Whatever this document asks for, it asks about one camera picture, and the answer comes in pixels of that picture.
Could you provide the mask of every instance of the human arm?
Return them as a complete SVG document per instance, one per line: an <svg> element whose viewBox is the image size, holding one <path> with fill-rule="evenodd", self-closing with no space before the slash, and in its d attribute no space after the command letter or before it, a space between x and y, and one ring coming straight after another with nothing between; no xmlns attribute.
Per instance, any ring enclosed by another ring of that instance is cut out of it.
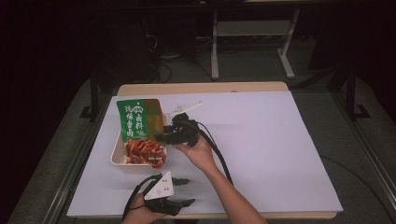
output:
<svg viewBox="0 0 396 224"><path fill-rule="evenodd" d="M212 148L199 134L194 147L183 144L174 145L208 178L219 196L228 218L233 224L266 223L254 206L228 181L215 164Z"/></svg>
<svg viewBox="0 0 396 224"><path fill-rule="evenodd" d="M122 221L122 224L149 224L166 216L166 214L151 212L144 204L143 193L138 193L131 203L131 210Z"/></svg>

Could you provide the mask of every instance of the red food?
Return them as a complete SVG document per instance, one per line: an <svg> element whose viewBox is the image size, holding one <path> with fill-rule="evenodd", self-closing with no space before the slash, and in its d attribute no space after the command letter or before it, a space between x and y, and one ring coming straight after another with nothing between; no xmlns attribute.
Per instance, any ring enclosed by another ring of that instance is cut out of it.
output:
<svg viewBox="0 0 396 224"><path fill-rule="evenodd" d="M131 164L150 164L153 168L161 168L166 160L164 147L153 141L143 139L130 139L125 144L127 152L127 163Z"/></svg>

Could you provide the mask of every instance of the food package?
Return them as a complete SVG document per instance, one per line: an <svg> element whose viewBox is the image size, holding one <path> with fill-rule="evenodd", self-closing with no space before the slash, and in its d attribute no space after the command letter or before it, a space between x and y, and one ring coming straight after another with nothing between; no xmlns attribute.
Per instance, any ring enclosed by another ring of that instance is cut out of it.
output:
<svg viewBox="0 0 396 224"><path fill-rule="evenodd" d="M157 99L117 101L120 111L120 137L126 164L148 164L160 169L166 160L165 142L154 134L163 133L163 112Z"/></svg>

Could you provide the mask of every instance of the white table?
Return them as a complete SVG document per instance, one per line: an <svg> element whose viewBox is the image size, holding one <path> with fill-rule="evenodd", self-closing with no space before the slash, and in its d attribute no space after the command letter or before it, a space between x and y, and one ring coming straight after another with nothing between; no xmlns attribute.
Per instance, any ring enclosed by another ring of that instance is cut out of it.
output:
<svg viewBox="0 0 396 224"><path fill-rule="evenodd" d="M134 90L144 95L127 95ZM211 90L244 92L206 92ZM188 115L212 133L235 187L264 217L331 218L343 210L286 85L130 85L121 88L119 94L126 96L113 97L108 107L68 216L120 217L134 187L147 177L127 175L110 162L120 131L116 102L135 98L159 99L165 113L177 105L202 101L203 104ZM181 152L169 147L167 153L163 170L171 171L173 177L191 181L176 187L170 200L196 199L177 217L167 218L225 217L216 192L205 176Z"/></svg>

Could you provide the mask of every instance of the human hand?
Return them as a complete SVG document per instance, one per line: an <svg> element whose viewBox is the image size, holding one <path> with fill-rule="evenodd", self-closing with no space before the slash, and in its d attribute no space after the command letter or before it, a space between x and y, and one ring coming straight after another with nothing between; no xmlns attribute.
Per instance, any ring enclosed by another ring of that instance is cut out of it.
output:
<svg viewBox="0 0 396 224"><path fill-rule="evenodd" d="M131 210L128 212L122 224L149 224L166 216L166 214L163 213L151 212L144 204L145 200L143 198L143 193L138 193L131 203Z"/></svg>
<svg viewBox="0 0 396 224"><path fill-rule="evenodd" d="M210 172L213 169L218 169L213 159L212 148L206 142L203 136L197 134L198 141L194 147L189 147L184 144L173 145L173 147L182 151L200 170L204 173Z"/></svg>

